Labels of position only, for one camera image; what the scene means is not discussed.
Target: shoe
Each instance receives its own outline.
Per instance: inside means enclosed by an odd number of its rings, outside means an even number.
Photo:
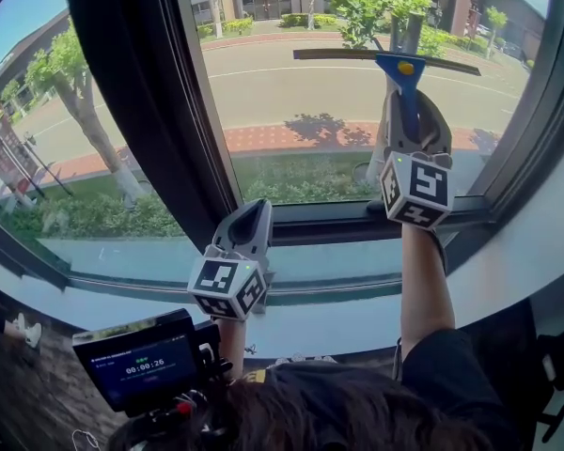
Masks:
[[[25,332],[25,316],[22,312],[19,313],[19,317],[12,321],[12,323],[17,327],[22,333]]]
[[[25,329],[25,343],[31,349],[35,349],[41,338],[41,324],[38,322],[34,327]]]

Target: street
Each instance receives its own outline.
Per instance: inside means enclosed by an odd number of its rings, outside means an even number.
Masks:
[[[385,76],[373,61],[294,60],[292,56],[295,49],[340,46],[339,40],[290,40],[205,51],[204,64],[224,131],[280,124],[301,114],[378,122]],[[503,67],[464,57],[464,63],[482,64],[481,77],[426,69],[418,88],[440,108],[449,127],[501,134],[524,91],[528,73],[513,58],[500,56]],[[95,105],[112,144],[124,146],[98,88]],[[26,132],[36,136],[36,151],[46,163],[95,152],[59,98],[35,109],[14,127],[20,136]]]

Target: parked car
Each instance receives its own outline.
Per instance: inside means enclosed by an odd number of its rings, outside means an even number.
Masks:
[[[481,35],[482,37],[489,37],[491,35],[491,30],[489,30],[484,25],[479,25],[477,27],[477,34]]]
[[[507,41],[504,45],[504,54],[513,56],[514,58],[518,58],[518,60],[520,60],[523,51],[518,45],[514,45],[513,43],[509,43]]]

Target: black t-shirt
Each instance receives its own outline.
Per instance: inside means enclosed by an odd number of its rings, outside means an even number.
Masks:
[[[319,429],[321,445],[344,443],[335,431],[343,429],[344,403],[342,397],[330,392],[330,379],[371,384],[384,381],[386,389],[400,386],[369,369],[322,361],[279,365],[268,369],[262,378],[301,390],[317,421],[329,425]],[[446,415],[478,428],[495,451],[519,449],[515,426],[480,368],[466,334],[439,331],[419,342],[403,363],[402,385]]]

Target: dark hair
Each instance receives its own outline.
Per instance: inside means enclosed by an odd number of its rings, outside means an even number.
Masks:
[[[356,451],[491,451],[485,436],[469,424],[450,419],[391,380],[347,380],[322,375],[326,389],[344,403],[342,438]],[[308,408],[300,389],[276,380],[235,381],[205,391],[209,406],[199,404],[192,418],[162,434],[147,431],[134,418],[119,428],[108,451],[128,451],[135,443],[143,451],[201,451],[201,429],[215,420],[230,429],[230,445],[238,451],[311,451],[321,449],[321,423]]]

